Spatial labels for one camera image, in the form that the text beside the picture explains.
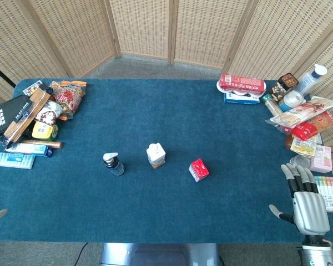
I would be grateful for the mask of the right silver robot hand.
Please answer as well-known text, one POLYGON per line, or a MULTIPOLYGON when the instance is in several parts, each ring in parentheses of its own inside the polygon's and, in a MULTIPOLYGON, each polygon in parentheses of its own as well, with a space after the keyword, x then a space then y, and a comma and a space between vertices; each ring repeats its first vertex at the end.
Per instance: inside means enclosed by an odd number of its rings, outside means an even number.
POLYGON ((290 163, 281 165, 289 186, 294 213, 287 214, 269 205, 271 212, 279 219, 296 225, 305 236, 323 236, 330 231, 324 198, 313 174, 308 168, 290 163))

